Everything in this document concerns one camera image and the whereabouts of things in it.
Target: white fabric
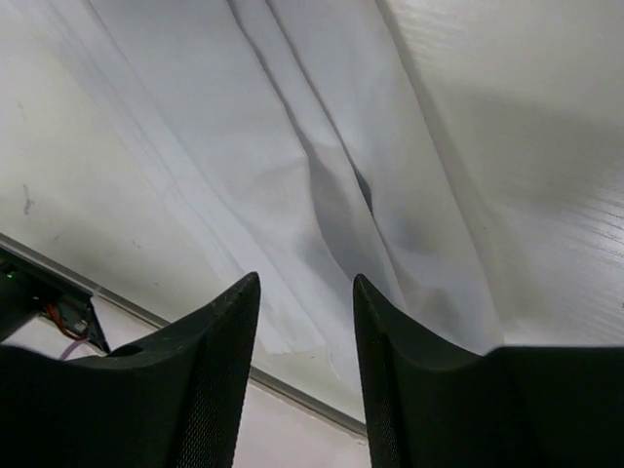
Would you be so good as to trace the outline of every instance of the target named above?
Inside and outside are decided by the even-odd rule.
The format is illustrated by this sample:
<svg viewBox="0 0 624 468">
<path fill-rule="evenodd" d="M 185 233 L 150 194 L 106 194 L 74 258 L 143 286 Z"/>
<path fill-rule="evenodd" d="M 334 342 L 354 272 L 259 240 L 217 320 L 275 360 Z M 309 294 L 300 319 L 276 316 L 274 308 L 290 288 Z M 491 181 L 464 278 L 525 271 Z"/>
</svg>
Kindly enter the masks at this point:
<svg viewBox="0 0 624 468">
<path fill-rule="evenodd" d="M 624 8 L 10 1 L 223 282 L 259 271 L 269 352 L 327 346 L 357 386 L 357 273 L 478 353 L 621 341 L 624 67 L 587 54 Z"/>
</svg>

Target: white floor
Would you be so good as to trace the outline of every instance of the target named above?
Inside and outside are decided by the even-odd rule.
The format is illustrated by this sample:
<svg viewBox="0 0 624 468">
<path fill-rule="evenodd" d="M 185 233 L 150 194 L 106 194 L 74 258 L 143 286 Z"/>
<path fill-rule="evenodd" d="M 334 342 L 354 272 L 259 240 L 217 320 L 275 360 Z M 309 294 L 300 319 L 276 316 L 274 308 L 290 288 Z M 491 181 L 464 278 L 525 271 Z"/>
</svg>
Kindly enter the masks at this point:
<svg viewBox="0 0 624 468">
<path fill-rule="evenodd" d="M 94 303 L 113 348 L 153 330 L 101 300 L 96 299 Z M 31 321 L 5 341 L 5 344 L 28 347 L 52 358 L 57 358 L 70 343 L 70 339 L 44 319 Z M 72 353 L 71 359 L 95 354 L 91 346 L 83 345 Z M 250 384 L 234 466 L 359 468 L 371 465 L 366 440 Z"/>
</svg>

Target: black plastic piece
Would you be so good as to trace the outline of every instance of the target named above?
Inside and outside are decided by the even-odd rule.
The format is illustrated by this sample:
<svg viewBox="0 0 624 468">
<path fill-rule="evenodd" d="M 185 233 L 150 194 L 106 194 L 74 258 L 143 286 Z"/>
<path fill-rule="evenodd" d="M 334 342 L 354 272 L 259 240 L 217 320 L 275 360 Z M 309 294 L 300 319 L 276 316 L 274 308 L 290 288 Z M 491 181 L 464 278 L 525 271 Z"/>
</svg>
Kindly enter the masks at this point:
<svg viewBox="0 0 624 468">
<path fill-rule="evenodd" d="M 13 274 L 8 275 L 0 264 L 0 342 L 37 315 L 27 278 L 17 281 Z"/>
<path fill-rule="evenodd" d="M 374 468 L 624 466 L 624 348 L 459 348 L 364 276 L 355 329 Z"/>
<path fill-rule="evenodd" d="M 2 466 L 231 466 L 259 302 L 251 274 L 104 358 L 0 345 Z"/>
<path fill-rule="evenodd" d="M 20 312 L 16 307 L 12 308 L 11 314 L 0 308 L 0 314 L 2 314 L 0 324 L 5 320 L 7 323 L 13 323 L 11 317 L 19 316 L 23 325 L 37 313 L 43 314 L 45 306 L 53 304 L 59 318 L 70 331 L 77 335 L 84 335 L 89 342 L 104 353 L 110 352 L 91 303 L 92 294 L 89 291 L 74 285 L 53 271 L 2 248 L 0 248 L 0 275 L 3 278 L 0 288 L 8 288 L 11 291 L 19 289 L 28 296 L 28 301 L 25 305 L 23 304 L 24 308 Z M 0 307 L 3 304 L 3 298 L 0 296 Z M 2 328 L 8 331 L 11 327 Z"/>
</svg>

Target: metal rail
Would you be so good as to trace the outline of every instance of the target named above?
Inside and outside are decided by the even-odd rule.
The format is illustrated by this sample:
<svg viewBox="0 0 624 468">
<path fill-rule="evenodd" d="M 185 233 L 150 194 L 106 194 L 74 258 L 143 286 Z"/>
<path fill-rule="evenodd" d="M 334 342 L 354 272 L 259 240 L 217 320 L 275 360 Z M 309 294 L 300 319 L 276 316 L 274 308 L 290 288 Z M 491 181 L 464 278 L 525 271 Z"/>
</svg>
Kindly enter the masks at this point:
<svg viewBox="0 0 624 468">
<path fill-rule="evenodd" d="M 0 247 L 27 261 L 35 263 L 38 266 L 55 272 L 65 280 L 82 289 L 90 291 L 92 294 L 96 294 L 103 300 L 106 300 L 112 305 L 124 310 L 128 314 L 141 319 L 143 322 L 153 326 L 154 328 L 161 329 L 170 323 L 148 310 L 143 309 L 139 305 L 130 302 L 119 294 L 116 294 L 115 292 L 94 283 L 76 272 L 65 268 L 59 263 L 56 263 L 55 261 L 41 255 L 23 244 L 20 244 L 2 233 L 0 233 Z M 352 433 L 355 436 L 364 438 L 367 436 L 366 425 L 363 422 L 321 402 L 320 400 L 317 400 L 316 398 L 292 387 L 288 383 L 263 370 L 252 366 L 250 380 L 255 386 L 277 394 L 282 399 L 289 401 L 295 406 L 303 407 L 305 410 L 309 410 L 316 416 L 320 416 L 321 418 Z"/>
</svg>

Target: cable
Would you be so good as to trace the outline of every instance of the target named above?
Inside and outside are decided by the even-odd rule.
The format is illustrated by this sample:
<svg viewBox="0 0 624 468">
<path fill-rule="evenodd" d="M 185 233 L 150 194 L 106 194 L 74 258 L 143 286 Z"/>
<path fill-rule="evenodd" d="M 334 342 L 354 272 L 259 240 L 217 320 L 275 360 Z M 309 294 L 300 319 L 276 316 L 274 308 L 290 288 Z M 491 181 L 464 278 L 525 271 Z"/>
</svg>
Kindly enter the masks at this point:
<svg viewBox="0 0 624 468">
<path fill-rule="evenodd" d="M 81 345 L 87 342 L 88 341 L 86 339 L 80 339 L 78 341 L 74 341 L 69 346 L 67 346 L 67 348 L 62 353 L 60 353 L 60 356 L 58 356 L 58 360 L 65 361 L 69 357 L 69 355 L 76 350 L 76 348 L 79 348 Z"/>
<path fill-rule="evenodd" d="M 68 338 L 71 338 L 74 341 L 80 341 L 87 337 L 87 331 L 85 331 L 85 334 L 81 336 L 79 334 L 74 333 L 73 331 L 68 330 L 67 327 L 62 322 L 62 320 L 60 319 L 59 315 L 57 314 L 57 309 L 55 308 L 54 305 L 52 304 L 45 305 L 43 310 L 48 313 L 50 318 L 52 318 L 53 322 L 57 325 L 60 332 L 64 334 L 65 336 L 67 336 Z"/>
</svg>

